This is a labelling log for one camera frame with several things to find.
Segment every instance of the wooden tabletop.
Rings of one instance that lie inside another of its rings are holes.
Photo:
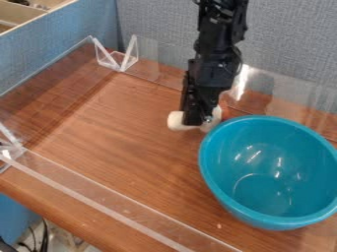
[[[180,98],[177,90],[98,66],[85,46],[2,98],[0,120],[34,152],[236,248],[336,251],[336,217],[273,232],[221,207],[198,169],[204,133],[166,126]],[[0,175],[0,190],[103,251],[173,251],[15,168]]]

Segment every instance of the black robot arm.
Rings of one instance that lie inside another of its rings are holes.
[[[249,0],[194,0],[200,5],[197,57],[189,61],[181,110],[184,124],[212,122],[218,96],[230,90],[243,66],[236,43],[245,39]]]

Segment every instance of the blue bowl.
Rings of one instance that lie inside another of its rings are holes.
[[[200,152],[205,181],[225,208],[253,226],[289,230],[337,211],[337,153],[305,126],[245,116],[208,134]]]

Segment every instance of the bowl rim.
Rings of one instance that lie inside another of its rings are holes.
[[[244,217],[257,221],[263,222],[265,224],[272,224],[272,225],[287,225],[287,226],[304,226],[316,222],[320,222],[325,220],[328,217],[331,217],[336,211],[337,211],[337,197],[335,200],[331,202],[331,204],[321,209],[319,212],[309,214],[303,217],[277,217],[272,216],[268,214],[263,214],[251,208],[245,207],[243,204],[240,204],[232,197],[226,195],[226,193],[220,189],[217,186],[217,183],[212,179],[212,175],[209,173],[208,165],[206,165],[206,153],[208,153],[208,148],[212,142],[212,139],[217,135],[217,133],[226,128],[228,126],[241,123],[241,122],[248,122],[248,121],[273,121],[279,122],[283,124],[288,124],[291,126],[295,126],[297,129],[304,131],[311,137],[313,137],[319,143],[323,145],[323,147],[328,150],[328,152],[332,154],[336,163],[337,163],[337,150],[333,148],[328,140],[319,134],[316,133],[312,129],[309,129],[307,126],[301,125],[300,123],[291,121],[289,119],[284,119],[277,116],[268,116],[268,115],[247,115],[241,117],[236,117],[233,119],[229,119],[224,123],[221,123],[206,135],[201,148],[200,148],[200,169],[201,173],[205,179],[205,182],[214,194],[214,196],[220,199],[221,202],[225,202],[226,205],[230,206],[230,208],[239,212]]]

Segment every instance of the white object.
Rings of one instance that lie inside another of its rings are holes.
[[[184,125],[184,111],[174,111],[170,113],[168,118],[168,127],[173,131],[186,131],[193,129],[201,129],[204,132],[209,132],[221,122],[222,109],[218,106],[213,111],[213,121],[205,122],[202,126],[186,126]]]

